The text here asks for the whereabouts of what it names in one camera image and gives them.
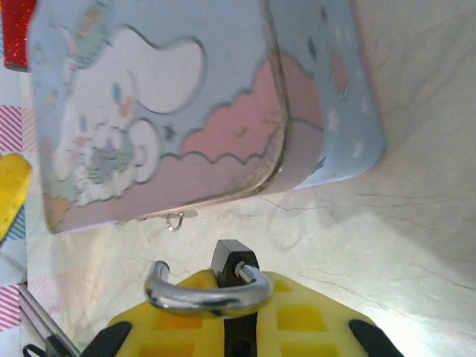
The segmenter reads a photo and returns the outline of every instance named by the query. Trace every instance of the star print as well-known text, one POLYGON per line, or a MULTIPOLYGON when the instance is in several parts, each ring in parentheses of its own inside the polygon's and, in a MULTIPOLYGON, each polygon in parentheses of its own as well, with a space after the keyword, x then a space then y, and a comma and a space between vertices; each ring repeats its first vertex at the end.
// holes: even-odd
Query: star print
POLYGON ((352 40, 353 40, 353 36, 352 36, 352 31, 350 30, 350 28, 346 28, 345 31, 344 31, 344 37, 345 37, 345 40, 348 42, 348 43, 351 43, 352 40))
POLYGON ((326 158, 323 158, 322 160, 320 160, 320 161, 318 162, 318 165, 317 165, 317 167, 315 168, 314 171, 317 171, 317 170, 319 170, 319 169, 322 169, 322 168, 324 167, 324 162, 325 162, 325 161, 326 161, 326 158))
POLYGON ((336 27, 334 30, 335 37, 340 41, 342 39, 342 31, 340 28, 336 27))
POLYGON ((341 121, 341 119, 339 118, 335 110, 331 110, 329 112, 329 114, 327 115, 327 120, 329 121, 329 126, 328 126, 329 130, 337 134, 339 121, 341 121))
POLYGON ((364 151, 364 143, 362 142, 362 140, 360 140, 354 146, 354 153, 352 154, 352 157, 355 159, 360 158, 360 155, 362 154, 363 151, 364 151))
POLYGON ((362 112, 364 114, 366 115, 370 114, 370 105, 367 98, 362 99, 362 101, 360 102, 360 106, 362 107, 362 112))
POLYGON ((164 126, 165 130, 165 140, 172 141, 173 138, 177 135, 177 132, 173 129, 171 125, 164 126))

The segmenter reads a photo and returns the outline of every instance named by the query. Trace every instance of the chrome handle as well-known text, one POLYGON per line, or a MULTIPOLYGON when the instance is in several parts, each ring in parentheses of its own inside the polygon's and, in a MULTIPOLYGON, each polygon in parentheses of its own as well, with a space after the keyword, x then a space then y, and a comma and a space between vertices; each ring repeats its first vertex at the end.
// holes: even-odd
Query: chrome handle
POLYGON ((155 262, 144 285, 153 306, 176 315, 196 318, 238 318, 255 313, 273 294, 273 284, 259 269, 244 263, 235 275, 246 285, 221 289, 194 289, 167 282, 169 266, 155 262))

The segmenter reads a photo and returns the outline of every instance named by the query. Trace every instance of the white surface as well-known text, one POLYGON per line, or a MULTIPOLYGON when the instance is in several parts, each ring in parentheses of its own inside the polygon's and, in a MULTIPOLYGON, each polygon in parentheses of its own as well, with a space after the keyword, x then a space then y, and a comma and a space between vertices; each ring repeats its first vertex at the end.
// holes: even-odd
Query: white surface
POLYGON ((207 208, 175 234, 152 219, 52 237, 32 189, 30 286, 80 347, 144 299, 153 260, 176 282, 239 239, 264 270, 369 315, 406 356, 474 355, 476 3, 358 3, 388 138, 371 173, 207 208))
POLYGON ((18 326, 0 333, 0 356, 20 356, 20 329, 18 326))

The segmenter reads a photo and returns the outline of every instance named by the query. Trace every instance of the cartoon dog illustration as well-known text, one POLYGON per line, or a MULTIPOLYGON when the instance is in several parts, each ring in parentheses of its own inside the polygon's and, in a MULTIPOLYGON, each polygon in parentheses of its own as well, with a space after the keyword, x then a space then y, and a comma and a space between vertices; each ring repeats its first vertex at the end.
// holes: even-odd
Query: cartoon dog illustration
MULTIPOLYGON (((81 176, 83 186, 84 172, 78 172, 83 168, 74 165, 71 155, 84 157, 92 201, 121 196, 134 182, 151 178, 160 161, 161 138, 151 121, 137 118, 138 107, 157 114, 180 110, 198 91, 205 72, 205 55, 195 40, 178 39, 159 48, 125 26, 109 38, 102 23, 107 10, 104 1, 97 1, 77 30, 66 32, 70 96, 54 153, 57 178, 81 176)), ((88 199, 80 201, 83 205, 88 199)))

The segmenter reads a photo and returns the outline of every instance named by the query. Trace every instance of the yellow plastic object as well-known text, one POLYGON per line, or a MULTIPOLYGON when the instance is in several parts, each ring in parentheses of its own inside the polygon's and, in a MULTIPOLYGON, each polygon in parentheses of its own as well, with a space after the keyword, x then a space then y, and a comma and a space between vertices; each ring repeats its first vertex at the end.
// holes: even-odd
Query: yellow plastic object
MULTIPOLYGON (((367 357, 348 322, 373 322, 358 312, 279 274, 265 273, 274 294, 258 312, 258 357, 367 357)), ((216 287, 212 271, 180 285, 216 287)), ((223 321, 181 318, 142 303, 114 318, 132 323, 118 357, 223 357, 223 321)))
POLYGON ((349 321, 374 324, 348 307, 276 273, 271 301, 258 312, 259 357, 368 357, 349 321))
MULTIPOLYGON (((212 271, 199 271, 179 285, 216 288, 212 271)), ((117 357, 223 357, 225 332, 219 319, 182 318, 142 303, 114 318, 132 329, 117 357)))
POLYGON ((0 156, 0 241, 25 203, 31 165, 20 154, 0 156))

